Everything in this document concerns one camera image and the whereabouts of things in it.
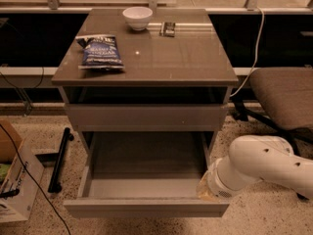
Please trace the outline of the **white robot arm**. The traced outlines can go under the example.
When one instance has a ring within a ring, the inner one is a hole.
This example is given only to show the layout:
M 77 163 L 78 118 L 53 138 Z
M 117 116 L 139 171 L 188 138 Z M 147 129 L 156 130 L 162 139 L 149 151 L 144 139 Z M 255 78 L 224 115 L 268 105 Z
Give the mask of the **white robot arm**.
M 266 181 L 313 199 L 313 161 L 297 156 L 291 144 L 278 136 L 245 135 L 230 145 L 204 173 L 197 195 L 210 201 L 230 200 L 248 185 Z

